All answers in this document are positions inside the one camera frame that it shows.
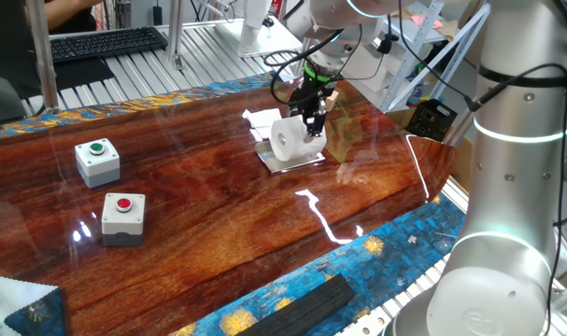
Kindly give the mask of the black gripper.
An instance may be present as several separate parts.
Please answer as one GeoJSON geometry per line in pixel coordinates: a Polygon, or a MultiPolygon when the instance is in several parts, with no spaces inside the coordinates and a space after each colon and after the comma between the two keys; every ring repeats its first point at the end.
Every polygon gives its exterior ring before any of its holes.
{"type": "Polygon", "coordinates": [[[315,77],[305,77],[302,91],[294,91],[288,100],[290,104],[290,117],[304,116],[306,126],[305,142],[310,143],[315,137],[320,137],[323,132],[326,113],[318,113],[319,101],[333,94],[336,80],[328,78],[320,81],[315,77]]]}

